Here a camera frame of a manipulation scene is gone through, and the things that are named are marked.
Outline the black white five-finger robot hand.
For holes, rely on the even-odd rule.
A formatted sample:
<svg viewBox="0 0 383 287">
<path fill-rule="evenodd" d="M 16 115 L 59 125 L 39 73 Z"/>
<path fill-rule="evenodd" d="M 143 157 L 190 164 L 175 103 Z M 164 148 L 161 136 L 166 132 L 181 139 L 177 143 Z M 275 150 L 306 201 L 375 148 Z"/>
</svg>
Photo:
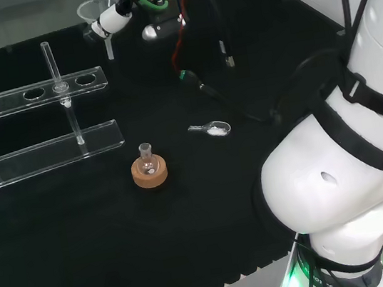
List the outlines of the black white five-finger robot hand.
<svg viewBox="0 0 383 287">
<path fill-rule="evenodd" d="M 126 29 L 136 12 L 148 17 L 142 30 L 144 41 L 166 39 L 187 24 L 183 0 L 88 0 L 77 8 L 77 16 L 87 23 L 84 36 L 103 40 L 111 47 L 111 37 Z"/>
</svg>

